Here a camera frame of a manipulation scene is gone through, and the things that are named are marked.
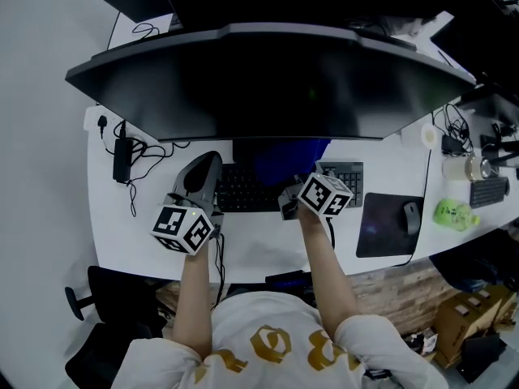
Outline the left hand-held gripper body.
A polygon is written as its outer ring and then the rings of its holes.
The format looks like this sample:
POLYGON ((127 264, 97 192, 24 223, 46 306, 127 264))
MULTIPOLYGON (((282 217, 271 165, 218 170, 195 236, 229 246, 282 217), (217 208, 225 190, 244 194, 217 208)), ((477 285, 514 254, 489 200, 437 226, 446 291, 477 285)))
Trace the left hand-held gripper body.
POLYGON ((150 234, 167 250, 197 255, 211 238, 219 238, 224 213, 208 201, 168 194, 154 216, 150 234))

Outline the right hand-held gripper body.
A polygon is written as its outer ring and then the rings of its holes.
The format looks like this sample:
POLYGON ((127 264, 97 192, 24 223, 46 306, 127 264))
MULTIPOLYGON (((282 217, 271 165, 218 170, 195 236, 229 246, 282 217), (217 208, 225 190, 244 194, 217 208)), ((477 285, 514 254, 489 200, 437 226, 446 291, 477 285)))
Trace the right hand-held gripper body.
POLYGON ((353 198, 354 193, 340 179, 314 172, 297 176, 284 188, 278 204, 283 220, 294 220, 301 203, 319 217, 333 218, 339 216, 353 198))

